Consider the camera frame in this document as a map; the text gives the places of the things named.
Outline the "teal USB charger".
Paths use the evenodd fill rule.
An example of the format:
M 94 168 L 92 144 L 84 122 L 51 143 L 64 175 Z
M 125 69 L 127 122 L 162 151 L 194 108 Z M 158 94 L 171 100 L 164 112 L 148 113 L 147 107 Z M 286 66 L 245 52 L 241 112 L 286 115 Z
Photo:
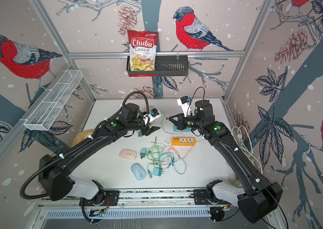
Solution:
M 147 149 L 146 148 L 143 148 L 140 152 L 140 157 L 141 159 L 145 158 L 146 157 L 146 154 L 147 154 Z
M 160 177 L 163 174 L 163 169 L 161 167 L 155 167 L 153 170 L 153 175 Z

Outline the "pink wireless mouse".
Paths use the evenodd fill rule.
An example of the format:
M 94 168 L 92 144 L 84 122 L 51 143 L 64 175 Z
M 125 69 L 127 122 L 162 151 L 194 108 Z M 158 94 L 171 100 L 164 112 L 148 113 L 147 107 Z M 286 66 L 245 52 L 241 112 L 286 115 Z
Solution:
M 128 159 L 128 160 L 135 160 L 137 157 L 137 153 L 133 150 L 122 149 L 119 153 L 119 157 Z

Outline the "light blue wireless mouse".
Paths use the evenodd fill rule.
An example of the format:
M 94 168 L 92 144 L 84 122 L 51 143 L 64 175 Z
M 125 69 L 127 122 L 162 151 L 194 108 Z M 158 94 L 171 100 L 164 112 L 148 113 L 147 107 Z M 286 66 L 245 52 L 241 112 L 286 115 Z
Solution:
M 139 163 L 132 164 L 131 171 L 138 181 L 141 181 L 146 177 L 146 172 Z

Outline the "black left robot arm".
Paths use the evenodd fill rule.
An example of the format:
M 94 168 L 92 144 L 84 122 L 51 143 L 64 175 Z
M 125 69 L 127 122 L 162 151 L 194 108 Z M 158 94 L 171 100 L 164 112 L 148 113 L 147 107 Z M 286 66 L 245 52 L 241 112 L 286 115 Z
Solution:
M 83 188 L 80 180 L 71 177 L 72 172 L 89 157 L 122 137 L 131 137 L 138 131 L 148 136 L 157 131 L 159 127 L 150 125 L 152 118 L 157 116 L 156 111 L 150 110 L 148 98 L 143 92 L 131 92 L 123 100 L 121 108 L 107 120 L 99 122 L 90 136 L 62 154 L 42 157 L 39 170 L 20 188 L 20 196 L 23 199 L 49 197 L 52 201 L 64 197 L 94 198 L 102 186 L 96 181 L 84 181 Z M 39 179 L 45 193 L 28 195 L 25 190 L 35 178 Z

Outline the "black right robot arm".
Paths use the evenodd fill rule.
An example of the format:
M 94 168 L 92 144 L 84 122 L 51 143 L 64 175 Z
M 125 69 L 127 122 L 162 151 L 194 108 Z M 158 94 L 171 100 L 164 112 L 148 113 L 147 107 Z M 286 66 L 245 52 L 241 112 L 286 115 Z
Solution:
M 220 200 L 237 206 L 242 215 L 251 223 L 263 220 L 266 215 L 280 208 L 279 201 L 283 189 L 277 182 L 270 182 L 248 159 L 237 145 L 228 127 L 215 119 L 213 106 L 202 99 L 195 102 L 183 96 L 177 100 L 182 113 L 168 117 L 178 130 L 197 130 L 226 160 L 241 188 L 225 184 L 221 180 L 210 182 L 206 186 L 208 199 L 217 203 Z

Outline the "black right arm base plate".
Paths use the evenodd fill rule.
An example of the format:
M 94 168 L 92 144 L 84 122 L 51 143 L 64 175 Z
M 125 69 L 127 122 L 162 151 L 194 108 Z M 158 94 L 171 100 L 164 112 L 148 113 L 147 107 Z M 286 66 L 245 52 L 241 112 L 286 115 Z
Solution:
M 218 199 L 210 189 L 194 189 L 190 198 L 194 199 L 195 205 L 231 205 L 231 203 Z

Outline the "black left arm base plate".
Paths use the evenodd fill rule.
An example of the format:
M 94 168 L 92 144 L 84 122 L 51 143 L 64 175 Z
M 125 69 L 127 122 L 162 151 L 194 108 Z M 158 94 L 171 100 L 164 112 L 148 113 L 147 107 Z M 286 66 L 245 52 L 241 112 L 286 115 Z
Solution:
M 118 190 L 101 190 L 92 199 L 85 199 L 85 207 L 96 206 L 117 206 L 120 191 Z

